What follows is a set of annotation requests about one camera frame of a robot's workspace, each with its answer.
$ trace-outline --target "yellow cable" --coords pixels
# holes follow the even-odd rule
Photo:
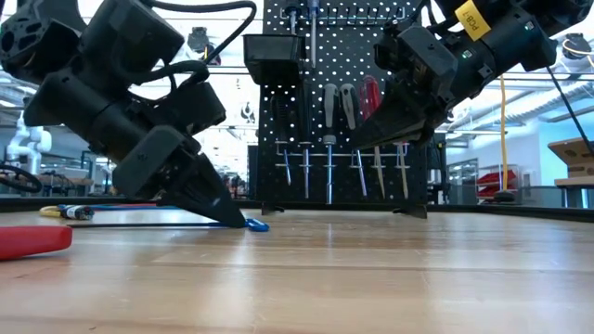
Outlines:
[[[508,150],[505,146],[505,79],[503,74],[499,77],[501,82],[501,158],[503,162],[503,190],[508,190]]]
[[[57,206],[43,207],[39,210],[39,214],[44,217],[61,218],[60,211]]]

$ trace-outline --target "gray screwdriver handle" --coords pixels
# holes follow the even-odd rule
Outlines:
[[[359,98],[352,84],[345,83],[341,86],[341,102],[349,129],[354,130],[356,128],[355,115],[359,112]]]
[[[326,121],[326,133],[324,134],[324,144],[336,144],[336,135],[334,134],[335,111],[339,110],[340,98],[336,84],[328,83],[324,86],[324,113]]]

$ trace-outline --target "black cable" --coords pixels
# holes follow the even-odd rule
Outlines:
[[[437,25],[437,19],[435,19],[435,14],[433,14],[433,5],[431,1],[427,4],[427,13],[429,14],[429,23],[431,23],[431,25]]]
[[[44,188],[44,185],[41,183],[41,181],[39,181],[39,179],[37,177],[35,177],[35,175],[33,175],[25,170],[22,170],[19,167],[0,163],[0,170],[13,172],[15,174],[15,178],[18,180],[18,182],[13,182],[13,181],[10,181],[4,177],[0,177],[0,184],[2,184],[2,185],[17,189],[18,191],[32,193],[32,194],[36,194],[36,193],[42,191]],[[19,180],[19,177],[21,175],[24,176],[26,181],[30,182],[32,184],[32,186],[22,185]]]
[[[555,87],[557,87],[559,94],[561,94],[563,103],[565,103],[565,107],[567,108],[567,111],[569,111],[569,114],[572,116],[572,119],[574,120],[574,123],[575,123],[575,127],[577,127],[577,131],[582,136],[582,139],[584,139],[584,143],[586,144],[586,147],[588,148],[590,155],[592,156],[592,158],[594,158],[594,148],[590,145],[590,141],[588,140],[588,137],[586,136],[584,129],[582,129],[582,125],[577,120],[577,117],[575,117],[575,113],[574,113],[574,109],[572,108],[572,105],[569,103],[569,100],[567,99],[567,96],[565,95],[565,93],[561,90],[561,86],[559,85],[557,78],[555,78],[555,74],[553,73],[553,71],[550,69],[549,66],[547,66],[547,71],[549,72],[550,77],[553,80],[553,83],[555,84]]]
[[[163,62],[163,64],[165,64],[164,67],[170,66],[169,62]],[[169,74],[167,77],[169,78],[169,85],[171,86],[171,89],[170,89],[171,91],[169,93],[171,93],[175,89],[177,89],[177,82],[175,81],[175,76],[173,74]]]
[[[427,30],[432,33],[437,33],[439,35],[443,35],[447,33],[447,30],[452,28],[453,26],[458,23],[458,19],[455,17],[447,18],[437,24],[432,24],[431,26],[427,27]]]
[[[415,11],[413,11],[412,14],[410,14],[410,16],[408,18],[411,19],[412,21],[417,21],[417,19],[420,16],[420,12],[429,3],[430,3],[430,0],[420,0],[419,5],[415,9]]]
[[[149,72],[130,72],[124,66],[122,66],[121,55],[123,53],[123,41],[122,37],[118,37],[118,41],[115,43],[113,50],[111,51],[111,64],[116,74],[123,79],[133,84],[144,84],[159,80],[176,73],[193,72],[202,81],[206,80],[209,76],[208,67],[205,63],[197,60],[184,60],[173,65],[162,67],[156,71]]]
[[[233,40],[235,40],[249,25],[252,23],[253,19],[256,16],[256,4],[252,1],[235,1],[226,4],[219,4],[219,5],[178,5],[178,4],[168,4],[163,3],[157,0],[144,0],[144,3],[148,6],[154,6],[156,8],[176,11],[176,12],[184,12],[184,13],[213,13],[213,12],[220,12],[220,11],[228,11],[233,9],[240,9],[240,8],[250,8],[252,11],[248,18],[246,18],[239,27],[227,37],[223,43],[217,46],[213,52],[209,52],[208,57],[204,59],[204,64],[209,64],[213,59],[215,59],[221,51],[223,51]],[[181,86],[185,86],[188,84],[197,84],[204,80],[201,79],[199,74],[192,74],[188,79],[186,79],[183,83],[180,84]]]

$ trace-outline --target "wooden table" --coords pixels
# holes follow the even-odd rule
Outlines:
[[[96,216],[199,220],[171,211]],[[68,251],[0,263],[0,333],[594,331],[594,225],[443,213],[263,220],[268,233],[76,230]],[[55,223],[36,213],[0,221]]]

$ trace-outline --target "tool holder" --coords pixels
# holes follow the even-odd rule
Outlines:
[[[306,1],[301,3],[302,15],[297,19],[296,29],[299,37],[304,38],[305,60],[302,80],[310,85],[307,95],[311,98],[308,107],[310,113],[309,138],[302,140],[303,129],[300,124],[292,122],[288,132],[285,148],[288,150],[291,166],[291,186],[287,186],[284,166],[276,167],[282,161],[283,143],[277,143],[272,111],[269,108],[270,98],[282,94],[289,100],[290,109],[297,110],[300,98],[298,83],[264,83],[261,84],[260,123],[258,132],[258,181],[256,199],[274,206],[275,203],[309,202],[325,204],[327,184],[327,146],[323,143],[324,112],[322,106],[323,88],[326,84],[353,84],[358,93],[366,74],[373,75],[380,84],[385,85],[388,72],[379,69],[373,60],[373,44],[381,38],[382,24],[388,19],[401,19],[413,12],[418,0],[410,2],[368,1],[369,4],[357,7],[355,0],[320,1],[317,17],[317,62],[311,69],[311,25],[308,25],[309,12]],[[284,12],[285,2],[265,0],[264,31],[268,34],[291,36],[289,17]],[[392,203],[398,207],[403,202],[427,203],[427,151],[425,148],[407,147],[406,166],[409,200],[406,201],[402,191],[401,169],[397,146],[385,145],[381,149],[381,165],[383,169],[386,199],[381,196],[378,173],[373,169],[374,150],[361,150],[361,159],[367,183],[368,196],[364,198],[361,191],[359,167],[350,163],[355,155],[351,147],[348,123],[344,111],[341,110],[335,119],[334,134],[336,145],[333,151],[333,205],[344,203]],[[304,162],[303,148],[309,148],[309,162]],[[303,166],[310,167],[309,199],[304,197]]]
[[[405,6],[331,6],[327,3],[325,6],[320,6],[319,14],[317,16],[317,25],[320,27],[333,26],[381,26],[385,22],[394,19],[404,19],[407,13]],[[297,17],[297,26],[300,24],[311,24],[311,11],[302,3],[300,12],[303,13]],[[290,17],[286,11],[281,8],[278,12],[280,19],[289,21]]]

